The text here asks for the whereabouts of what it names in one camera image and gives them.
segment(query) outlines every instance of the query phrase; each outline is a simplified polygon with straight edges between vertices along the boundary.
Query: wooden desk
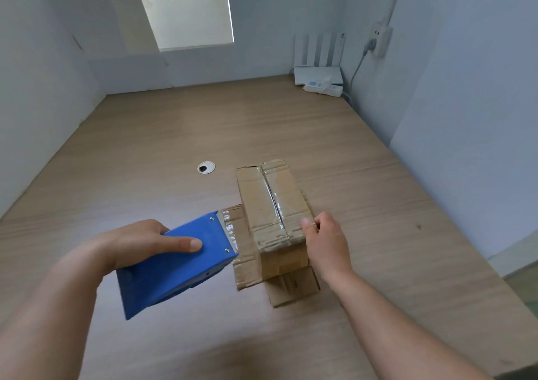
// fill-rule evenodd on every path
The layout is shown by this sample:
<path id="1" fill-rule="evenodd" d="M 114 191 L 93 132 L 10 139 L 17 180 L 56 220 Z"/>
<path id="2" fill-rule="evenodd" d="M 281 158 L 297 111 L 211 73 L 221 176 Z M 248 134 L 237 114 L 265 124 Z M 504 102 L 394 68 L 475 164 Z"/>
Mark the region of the wooden desk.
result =
<path id="1" fill-rule="evenodd" d="M 80 241 L 135 220 L 175 227 L 238 203 L 234 169 L 288 161 L 334 214 L 353 266 L 490 374 L 538 361 L 538 321 L 342 99 L 288 77 L 108 97 L 0 223 L 0 319 Z M 200 175 L 197 165 L 216 164 Z M 82 378 L 370 379 L 336 298 L 273 309 L 231 267 L 126 322 L 99 288 Z"/>

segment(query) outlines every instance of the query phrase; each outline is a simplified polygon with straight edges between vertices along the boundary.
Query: forearm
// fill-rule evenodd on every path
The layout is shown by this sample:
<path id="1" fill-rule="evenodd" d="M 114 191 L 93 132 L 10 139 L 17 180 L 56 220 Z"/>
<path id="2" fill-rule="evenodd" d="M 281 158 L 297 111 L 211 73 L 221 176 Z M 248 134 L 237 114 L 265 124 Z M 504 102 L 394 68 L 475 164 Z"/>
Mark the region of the forearm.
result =
<path id="1" fill-rule="evenodd" d="M 105 268 L 83 245 L 49 271 L 0 336 L 1 379 L 78 377 Z"/>
<path id="2" fill-rule="evenodd" d="M 490 379 L 356 274 L 329 280 L 380 379 Z"/>

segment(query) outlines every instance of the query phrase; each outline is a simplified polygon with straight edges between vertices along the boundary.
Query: fingernail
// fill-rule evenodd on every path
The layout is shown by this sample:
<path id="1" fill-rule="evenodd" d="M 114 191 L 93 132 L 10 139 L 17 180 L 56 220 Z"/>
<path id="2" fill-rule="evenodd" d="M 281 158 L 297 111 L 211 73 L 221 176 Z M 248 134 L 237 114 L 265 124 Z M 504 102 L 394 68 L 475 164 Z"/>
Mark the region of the fingernail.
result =
<path id="1" fill-rule="evenodd" d="M 191 240 L 191 251 L 198 251 L 202 247 L 202 242 L 198 238 Z"/>

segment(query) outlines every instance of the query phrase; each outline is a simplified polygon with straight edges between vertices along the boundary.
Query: wall socket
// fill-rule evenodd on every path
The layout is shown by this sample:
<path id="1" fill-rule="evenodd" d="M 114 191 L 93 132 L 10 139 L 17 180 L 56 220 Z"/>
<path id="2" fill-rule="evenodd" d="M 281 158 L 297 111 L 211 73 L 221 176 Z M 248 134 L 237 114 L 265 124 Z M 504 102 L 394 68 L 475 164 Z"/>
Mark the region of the wall socket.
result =
<path id="1" fill-rule="evenodd" d="M 370 30 L 370 37 L 368 39 L 377 40 L 375 49 L 372 52 L 374 57 L 381 58 L 385 56 L 391 36 L 392 27 L 384 26 L 380 22 L 376 22 L 372 25 L 372 30 Z"/>

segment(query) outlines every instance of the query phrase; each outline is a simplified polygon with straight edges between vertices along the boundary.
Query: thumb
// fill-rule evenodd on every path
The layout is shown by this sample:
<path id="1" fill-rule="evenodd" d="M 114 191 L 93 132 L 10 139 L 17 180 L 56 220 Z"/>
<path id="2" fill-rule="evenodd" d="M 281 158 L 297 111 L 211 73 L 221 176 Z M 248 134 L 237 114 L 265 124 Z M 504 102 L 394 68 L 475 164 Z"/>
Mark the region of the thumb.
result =
<path id="1" fill-rule="evenodd" d="M 202 248 L 202 242 L 198 238 L 161 235 L 155 248 L 155 254 L 161 254 L 162 252 L 197 252 L 200 248 Z"/>
<path id="2" fill-rule="evenodd" d="M 317 236 L 317 228 L 312 220 L 304 218 L 301 220 L 301 228 L 305 232 L 306 242 Z"/>

